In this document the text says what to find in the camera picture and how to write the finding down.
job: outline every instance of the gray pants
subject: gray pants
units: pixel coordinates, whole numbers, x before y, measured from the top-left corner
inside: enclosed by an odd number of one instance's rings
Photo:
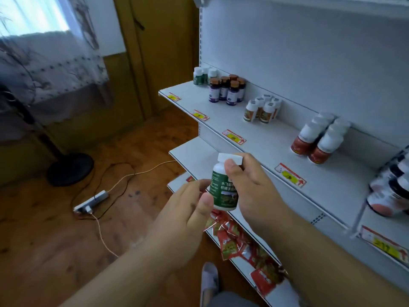
[[[209,303],[208,307],[259,307],[233,292],[220,292]]]

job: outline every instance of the power strip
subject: power strip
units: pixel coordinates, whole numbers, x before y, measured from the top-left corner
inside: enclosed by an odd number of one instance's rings
[[[97,195],[92,196],[89,200],[84,201],[82,204],[74,208],[74,213],[89,213],[92,214],[91,208],[101,201],[109,197],[109,194],[106,191],[101,191]]]

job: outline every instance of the hand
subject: hand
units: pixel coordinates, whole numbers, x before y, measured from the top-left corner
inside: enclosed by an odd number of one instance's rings
[[[166,203],[146,236],[150,251],[163,255],[160,261],[171,271],[186,265],[200,245],[213,209],[213,196],[203,193],[209,185],[210,180],[184,184]]]
[[[243,157],[244,170],[229,159],[225,161],[226,174],[238,192],[243,217],[254,232],[262,236],[272,222],[280,220],[288,206],[253,155],[238,155]]]

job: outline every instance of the slipper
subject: slipper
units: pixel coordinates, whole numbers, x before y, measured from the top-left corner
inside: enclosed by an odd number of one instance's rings
[[[219,273],[213,263],[205,263],[202,268],[202,287],[200,292],[200,307],[203,304],[203,292],[206,289],[215,289],[216,293],[219,291]]]

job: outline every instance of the curtain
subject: curtain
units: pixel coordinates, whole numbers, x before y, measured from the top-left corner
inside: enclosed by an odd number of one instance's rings
[[[109,104],[85,0],[0,0],[0,82],[44,125]],[[0,98],[0,141],[30,131]]]

